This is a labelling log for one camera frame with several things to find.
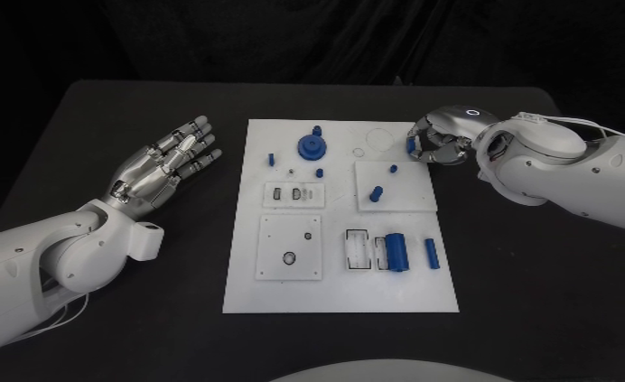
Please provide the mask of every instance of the robotic arm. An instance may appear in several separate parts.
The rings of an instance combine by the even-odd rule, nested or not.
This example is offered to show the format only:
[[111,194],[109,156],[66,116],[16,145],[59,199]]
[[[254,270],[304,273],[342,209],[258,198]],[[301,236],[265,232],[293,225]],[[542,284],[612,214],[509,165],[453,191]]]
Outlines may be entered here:
[[[135,222],[173,195],[179,182],[221,156],[197,117],[120,166],[101,200],[76,212],[0,233],[0,346],[117,277],[127,256],[156,258],[163,229]],[[39,268],[57,285],[43,291]]]
[[[603,138],[584,142],[550,120],[602,130]],[[410,155],[426,163],[463,163],[475,150],[479,178],[498,193],[525,206],[547,200],[581,217],[625,228],[625,135],[606,136],[586,120],[519,113],[499,121],[475,107],[441,107],[407,134]],[[433,151],[417,149],[424,134]]]

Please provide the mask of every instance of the table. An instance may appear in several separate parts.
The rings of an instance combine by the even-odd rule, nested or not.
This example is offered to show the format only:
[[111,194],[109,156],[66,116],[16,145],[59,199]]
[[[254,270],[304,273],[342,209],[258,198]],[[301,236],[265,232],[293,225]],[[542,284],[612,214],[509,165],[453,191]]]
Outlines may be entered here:
[[223,156],[145,218],[166,230],[158,258],[128,260],[79,318],[0,349],[3,379],[265,381],[375,358],[516,379],[625,377],[625,231],[506,201],[473,162],[431,166],[457,314],[221,314],[247,120],[415,121],[457,103],[501,118],[557,113],[538,89],[75,83],[0,229],[96,198],[120,162],[200,114]]

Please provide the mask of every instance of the blue battery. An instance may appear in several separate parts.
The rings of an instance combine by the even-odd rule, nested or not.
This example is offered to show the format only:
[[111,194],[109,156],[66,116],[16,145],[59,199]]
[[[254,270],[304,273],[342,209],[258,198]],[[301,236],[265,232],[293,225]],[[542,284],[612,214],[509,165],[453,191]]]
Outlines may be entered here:
[[388,270],[402,272],[410,269],[407,264],[405,239],[401,233],[391,233],[384,238],[387,245]]
[[433,244],[433,239],[426,239],[426,251],[427,258],[430,260],[430,269],[439,269],[439,256],[436,255],[436,245]]

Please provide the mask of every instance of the circular hole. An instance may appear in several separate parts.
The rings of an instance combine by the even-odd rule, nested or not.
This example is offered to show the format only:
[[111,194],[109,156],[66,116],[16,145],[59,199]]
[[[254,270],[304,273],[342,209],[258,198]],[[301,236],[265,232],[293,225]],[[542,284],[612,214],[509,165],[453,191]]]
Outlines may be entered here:
[[291,266],[296,263],[296,253],[290,251],[284,253],[283,262],[286,263],[286,265]]

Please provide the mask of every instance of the gray tabletop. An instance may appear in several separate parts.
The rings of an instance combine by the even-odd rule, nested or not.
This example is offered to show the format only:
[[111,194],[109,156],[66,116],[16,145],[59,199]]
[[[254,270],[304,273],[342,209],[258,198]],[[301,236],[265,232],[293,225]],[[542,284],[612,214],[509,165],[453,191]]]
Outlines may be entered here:
[[72,85],[0,211],[0,229],[101,196],[120,162],[206,114],[223,156],[145,219],[166,230],[57,330],[0,349],[5,380],[245,380],[353,359],[423,359],[508,378],[625,377],[625,232],[528,208],[476,165],[430,167],[459,313],[221,314],[247,120],[415,121],[467,104],[557,113],[538,89]]

